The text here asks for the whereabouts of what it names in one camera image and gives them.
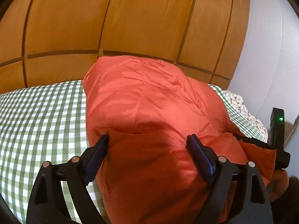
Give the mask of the person's right hand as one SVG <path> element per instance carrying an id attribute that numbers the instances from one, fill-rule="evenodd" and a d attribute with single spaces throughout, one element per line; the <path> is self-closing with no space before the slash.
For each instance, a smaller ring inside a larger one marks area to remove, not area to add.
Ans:
<path id="1" fill-rule="evenodd" d="M 274 202 L 282 196 L 289 186 L 289 176 L 286 170 L 276 169 L 268 186 L 268 196 L 270 202 Z"/>

